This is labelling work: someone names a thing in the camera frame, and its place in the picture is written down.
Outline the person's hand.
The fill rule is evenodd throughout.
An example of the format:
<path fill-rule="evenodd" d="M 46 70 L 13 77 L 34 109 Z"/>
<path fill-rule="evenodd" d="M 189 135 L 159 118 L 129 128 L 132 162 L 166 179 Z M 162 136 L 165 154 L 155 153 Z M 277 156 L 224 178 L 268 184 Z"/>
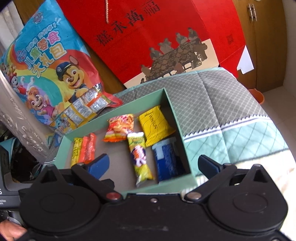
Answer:
<path fill-rule="evenodd" d="M 9 220 L 2 221 L 0 224 L 1 235 L 9 241 L 19 239 L 27 230 L 20 225 L 17 225 Z"/>

